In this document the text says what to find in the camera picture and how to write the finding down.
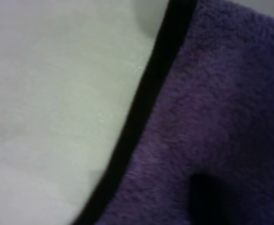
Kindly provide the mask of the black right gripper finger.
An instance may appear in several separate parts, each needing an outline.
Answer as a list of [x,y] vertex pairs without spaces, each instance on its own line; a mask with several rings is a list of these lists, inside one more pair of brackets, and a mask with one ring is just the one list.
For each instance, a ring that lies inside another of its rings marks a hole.
[[244,225],[243,198],[233,186],[205,173],[189,178],[188,214],[193,225]]

